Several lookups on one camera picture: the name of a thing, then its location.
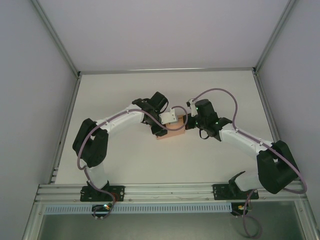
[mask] glass panel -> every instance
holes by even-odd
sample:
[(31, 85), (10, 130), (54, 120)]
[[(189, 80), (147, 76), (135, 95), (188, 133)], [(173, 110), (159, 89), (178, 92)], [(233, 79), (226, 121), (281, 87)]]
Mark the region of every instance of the glass panel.
[[(293, 202), (254, 202), (261, 240), (304, 240)], [(248, 219), (254, 234), (257, 224)], [(45, 215), (39, 240), (247, 240), (242, 218), (230, 213)]]

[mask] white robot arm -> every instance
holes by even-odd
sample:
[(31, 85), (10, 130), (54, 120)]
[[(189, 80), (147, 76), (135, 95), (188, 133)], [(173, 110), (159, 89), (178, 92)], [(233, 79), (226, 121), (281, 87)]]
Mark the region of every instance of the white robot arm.
[(103, 160), (107, 155), (109, 138), (138, 123), (150, 125), (152, 134), (158, 137), (168, 133), (169, 129), (165, 124), (177, 122), (178, 117), (174, 108), (169, 112), (161, 112), (166, 104), (168, 106), (165, 96), (156, 92), (150, 99), (134, 100), (127, 108), (110, 117), (98, 121), (88, 118), (83, 121), (72, 148), (81, 157), (78, 157), (78, 168), (81, 170), (86, 168), (85, 173), (94, 186), (102, 189), (108, 184)]
[[(298, 167), (285, 142), (263, 140), (237, 128), (234, 119), (231, 121), (225, 117), (218, 117), (208, 99), (199, 101), (191, 99), (187, 105), (191, 108), (191, 113), (186, 129), (198, 128), (200, 137), (201, 131), (205, 131), (207, 137), (204, 139), (213, 137), (220, 142), (231, 144), (257, 161), (257, 170), (242, 171), (229, 180), (229, 188), (234, 193), (265, 188), (270, 193), (276, 194), (298, 177), (296, 174)], [(283, 158), (296, 171), (284, 162)]]

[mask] cable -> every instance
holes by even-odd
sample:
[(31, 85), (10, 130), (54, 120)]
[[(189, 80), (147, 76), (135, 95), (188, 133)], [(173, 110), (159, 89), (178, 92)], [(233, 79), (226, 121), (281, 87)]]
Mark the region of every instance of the cable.
[[(225, 93), (229, 94), (229, 95), (232, 97), (233, 101), (234, 101), (235, 110), (234, 110), (234, 114), (233, 114), (233, 118), (232, 118), (232, 126), (233, 126), (233, 128), (234, 128), (238, 133), (240, 133), (241, 135), (243, 135), (243, 136), (245, 136), (245, 137), (253, 140), (254, 142), (256, 142), (256, 143), (258, 143), (258, 144), (262, 143), (262, 145), (263, 145), (264, 147), (266, 147), (267, 149), (269, 149), (269, 150), (270, 150), (273, 154), (275, 154), (278, 158), (280, 158), (281, 160), (283, 160), (283, 161), (297, 174), (297, 176), (300, 178), (300, 180), (301, 180), (301, 182), (302, 182), (302, 185), (303, 185), (303, 190), (301, 190), (301, 191), (296, 191), (296, 190), (292, 190), (292, 189), (288, 189), (288, 188), (284, 188), (284, 190), (287, 191), (287, 192), (290, 192), (290, 193), (294, 193), (294, 194), (304, 194), (304, 193), (306, 193), (306, 192), (307, 192), (307, 189), (308, 189), (306, 180), (303, 178), (303, 176), (301, 175), (301, 173), (295, 168), (295, 166), (293, 166), (285, 157), (283, 157), (280, 153), (278, 153), (277, 151), (275, 151), (273, 148), (271, 148), (270, 146), (268, 146), (268, 145), (265, 144), (264, 142), (256, 139), (255, 137), (252, 137), (252, 136), (246, 134), (245, 132), (242, 132), (241, 130), (239, 130), (239, 129), (236, 127), (236, 116), (237, 116), (237, 113), (238, 113), (238, 102), (237, 102), (235, 96), (234, 96), (231, 92), (229, 92), (229, 91), (227, 91), (227, 90), (225, 90), (225, 89), (223, 89), (223, 88), (211, 88), (211, 89), (208, 89), (208, 90), (200, 93), (198, 96), (196, 96), (196, 97), (192, 100), (192, 102), (196, 101), (196, 100), (197, 100), (198, 98), (200, 98), (202, 95), (204, 95), (204, 94), (206, 94), (206, 93), (208, 93), (208, 92), (211, 92), (211, 91), (215, 91), (215, 90), (217, 90), (217, 91), (222, 91), (222, 92), (225, 92)], [(255, 189), (253, 189), (253, 190), (250, 192), (250, 194), (248, 195), (248, 197), (247, 197), (247, 199), (246, 199), (246, 201), (245, 201), (245, 204), (244, 204), (244, 208), (243, 208), (243, 228), (244, 228), (244, 231), (245, 231), (245, 233), (248, 235), (249, 238), (251, 238), (251, 239), (258, 239), (258, 238), (261, 237), (261, 235), (262, 235), (262, 233), (263, 233), (263, 227), (262, 227), (262, 225), (260, 224), (260, 222), (259, 222), (259, 220), (258, 220), (257, 218), (255, 218), (255, 217), (253, 217), (253, 216), (246, 215), (247, 205), (248, 205), (248, 203), (249, 203), (249, 200), (250, 200), (250, 198), (251, 198), (251, 195), (252, 195), (254, 192), (255, 192)], [(248, 231), (248, 228), (247, 228), (247, 225), (246, 225), (246, 218), (251, 218), (251, 219), (254, 219), (254, 220), (256, 220), (256, 221), (258, 222), (259, 229), (260, 229), (258, 235), (256, 235), (256, 236), (250, 235), (250, 233), (249, 233), (249, 231)]]
[[(125, 114), (128, 114), (128, 113), (133, 113), (133, 112), (141, 112), (141, 113), (146, 114), (146, 115), (149, 116), (156, 124), (158, 124), (161, 128), (163, 128), (163, 129), (165, 129), (165, 130), (167, 130), (167, 131), (179, 131), (180, 129), (184, 128), (184, 127), (186, 126), (187, 122), (188, 122), (188, 112), (187, 112), (187, 110), (186, 110), (183, 106), (173, 106), (173, 107), (172, 107), (172, 109), (176, 109), (176, 108), (182, 109), (182, 110), (184, 111), (185, 115), (186, 115), (184, 124), (183, 124), (181, 127), (178, 127), (178, 128), (171, 129), (171, 128), (167, 128), (167, 127), (163, 126), (163, 125), (162, 125), (160, 122), (158, 122), (151, 114), (149, 114), (148, 112), (146, 112), (146, 111), (144, 111), (144, 110), (141, 110), (141, 109), (129, 109), (128, 111), (120, 112), (120, 113), (118, 113), (118, 114), (110, 117), (110, 118), (107, 119), (106, 121), (98, 124), (98, 125), (95, 126), (95, 127), (88, 133), (88, 135), (84, 138), (83, 143), (82, 143), (82, 145), (81, 145), (81, 147), (80, 147), (80, 150), (79, 150), (79, 153), (78, 153), (77, 161), (76, 161), (77, 167), (78, 167), (79, 170), (84, 170), (84, 174), (85, 174), (85, 176), (86, 176), (89, 184), (90, 184), (96, 191), (101, 192), (101, 193), (104, 193), (104, 194), (108, 194), (110, 197), (112, 197), (112, 206), (111, 206), (109, 212), (108, 212), (105, 216), (103, 216), (102, 218), (100, 218), (100, 219), (105, 219), (105, 218), (107, 218), (107, 217), (110, 215), (110, 213), (111, 213), (112, 210), (114, 209), (114, 206), (115, 206), (115, 203), (116, 203), (116, 198), (115, 198), (115, 196), (114, 196), (112, 193), (110, 193), (110, 192), (108, 192), (108, 191), (105, 191), (105, 190), (102, 190), (102, 189), (96, 187), (96, 186), (92, 183), (92, 181), (91, 181), (91, 179), (90, 179), (90, 176), (89, 176), (89, 174), (88, 174), (88, 172), (87, 172), (87, 165), (84, 165), (83, 167), (80, 166), (81, 155), (82, 155), (82, 152), (83, 152), (83, 150), (84, 150), (84, 147), (85, 147), (88, 139), (91, 137), (91, 135), (92, 135), (97, 129), (99, 129), (99, 128), (102, 127), (103, 125), (105, 125), (105, 124), (107, 124), (107, 123), (110, 123), (112, 120), (114, 120), (114, 119), (116, 119), (116, 118), (118, 118), (118, 117), (120, 117), (120, 116), (122, 116), (122, 115), (125, 115)], [(96, 208), (96, 209), (94, 210), (94, 212), (93, 212), (93, 216), (94, 216), (94, 217), (96, 217), (96, 211), (97, 211), (97, 210), (98, 210), (98, 209)]]
[(254, 209), (254, 206), (253, 206), (252, 203), (251, 203), (251, 198), (250, 198), (250, 200), (249, 200), (249, 205), (250, 205), (250, 209), (251, 209), (251, 210)]
[(209, 138), (209, 135), (206, 136), (206, 137), (202, 137), (201, 131), (202, 131), (202, 129), (199, 129), (199, 136), (200, 136), (200, 138), (201, 138), (201, 139), (204, 139), (204, 140), (207, 140), (207, 139)]
[(111, 194), (114, 196), (115, 202), (118, 202), (120, 199), (119, 195), (116, 192), (111, 192)]
[(98, 218), (97, 216), (96, 216), (96, 213), (97, 213), (97, 211), (98, 210), (100, 210), (100, 209), (103, 209), (104, 207), (103, 206), (97, 206), (97, 207), (95, 207), (94, 208), (94, 210), (93, 210), (93, 217), (97, 220), (97, 219), (104, 219), (105, 218), (105, 216), (103, 216), (103, 217), (100, 217), (100, 218)]

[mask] white wall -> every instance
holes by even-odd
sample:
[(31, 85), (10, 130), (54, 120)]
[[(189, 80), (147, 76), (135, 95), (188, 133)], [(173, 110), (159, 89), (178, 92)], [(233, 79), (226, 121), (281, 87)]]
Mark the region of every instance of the white wall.
[(253, 67), (288, 0), (39, 0), (81, 71)]
[(29, 1), (0, 1), (0, 33), (0, 239), (20, 240), (75, 77)]
[(308, 183), (320, 224), (320, 1), (301, 0), (260, 71), (280, 137)]

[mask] white table surface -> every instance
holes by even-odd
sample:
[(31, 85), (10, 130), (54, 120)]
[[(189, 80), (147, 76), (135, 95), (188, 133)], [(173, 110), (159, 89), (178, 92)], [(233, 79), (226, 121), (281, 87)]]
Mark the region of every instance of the white table surface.
[[(169, 107), (182, 105), (210, 88), (224, 88), (238, 101), (236, 125), (257, 137), (272, 141), (270, 128), (251, 71), (203, 71), (84, 75), (55, 180), (56, 184), (85, 184), (77, 168), (72, 144), (87, 118), (96, 121), (126, 108), (133, 100), (160, 92)], [(214, 91), (208, 98), (219, 117), (232, 119), (235, 105), (229, 95)], [(226, 182), (235, 174), (257, 168), (238, 149), (215, 138), (202, 140), (197, 129), (156, 140), (150, 128), (137, 124), (109, 139), (103, 162), (113, 184)]]

